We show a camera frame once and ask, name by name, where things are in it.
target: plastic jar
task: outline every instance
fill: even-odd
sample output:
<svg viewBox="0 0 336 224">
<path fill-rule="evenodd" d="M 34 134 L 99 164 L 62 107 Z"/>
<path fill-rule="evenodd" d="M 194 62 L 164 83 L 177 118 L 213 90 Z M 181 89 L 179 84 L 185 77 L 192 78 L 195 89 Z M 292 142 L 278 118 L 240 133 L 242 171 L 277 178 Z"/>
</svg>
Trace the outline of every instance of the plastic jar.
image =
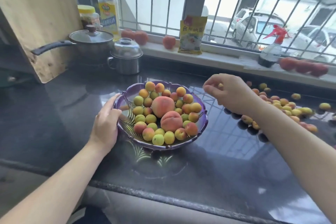
<svg viewBox="0 0 336 224">
<path fill-rule="evenodd" d="M 93 25 L 97 30 L 100 30 L 99 14 L 93 6 L 78 5 L 79 15 L 81 16 L 83 29 L 86 25 Z"/>
</svg>

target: forearm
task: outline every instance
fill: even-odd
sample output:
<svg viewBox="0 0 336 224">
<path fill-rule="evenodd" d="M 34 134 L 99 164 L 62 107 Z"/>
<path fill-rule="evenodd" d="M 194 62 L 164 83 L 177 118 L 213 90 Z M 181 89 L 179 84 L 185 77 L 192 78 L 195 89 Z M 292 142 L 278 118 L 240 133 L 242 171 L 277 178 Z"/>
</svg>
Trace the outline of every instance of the forearm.
<svg viewBox="0 0 336 224">
<path fill-rule="evenodd" d="M 103 159 L 94 145 L 86 145 L 57 173 L 10 210 L 0 224 L 66 223 Z"/>
<path fill-rule="evenodd" d="M 262 104 L 251 114 L 331 222 L 336 223 L 336 151 L 280 110 Z"/>
</svg>

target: wooden cutting board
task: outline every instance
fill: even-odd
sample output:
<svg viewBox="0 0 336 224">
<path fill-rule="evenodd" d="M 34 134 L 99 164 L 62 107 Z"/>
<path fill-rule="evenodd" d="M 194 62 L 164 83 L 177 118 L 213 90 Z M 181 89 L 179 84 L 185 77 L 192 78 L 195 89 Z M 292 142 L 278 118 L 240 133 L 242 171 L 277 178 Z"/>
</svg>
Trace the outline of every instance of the wooden cutting board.
<svg viewBox="0 0 336 224">
<path fill-rule="evenodd" d="M 22 53 L 42 83 L 66 70 L 76 55 L 74 48 L 62 47 L 33 55 L 30 50 L 48 43 L 67 39 L 82 29 L 76 0 L 0 0 L 0 8 L 19 41 Z"/>
</svg>

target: person's right arm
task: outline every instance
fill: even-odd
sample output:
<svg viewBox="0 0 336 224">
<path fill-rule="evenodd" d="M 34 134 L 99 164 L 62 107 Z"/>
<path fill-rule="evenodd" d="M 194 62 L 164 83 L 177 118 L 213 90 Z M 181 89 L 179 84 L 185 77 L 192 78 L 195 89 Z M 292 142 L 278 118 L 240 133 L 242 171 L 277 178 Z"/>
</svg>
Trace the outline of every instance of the person's right arm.
<svg viewBox="0 0 336 224">
<path fill-rule="evenodd" d="M 230 111 L 256 121 L 301 186 L 336 223 L 336 150 L 259 98 L 240 77 L 215 74 L 203 88 Z"/>
</svg>

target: person's left arm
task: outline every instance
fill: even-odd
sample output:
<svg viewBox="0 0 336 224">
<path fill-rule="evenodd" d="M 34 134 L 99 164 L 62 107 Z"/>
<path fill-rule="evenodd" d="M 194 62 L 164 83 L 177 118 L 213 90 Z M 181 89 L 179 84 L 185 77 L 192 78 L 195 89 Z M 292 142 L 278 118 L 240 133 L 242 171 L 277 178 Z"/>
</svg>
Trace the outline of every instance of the person's left arm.
<svg viewBox="0 0 336 224">
<path fill-rule="evenodd" d="M 66 223 L 87 184 L 117 139 L 117 120 L 113 109 L 119 95 L 105 103 L 96 116 L 90 139 L 84 148 L 52 177 L 0 219 L 0 224 Z"/>
</svg>

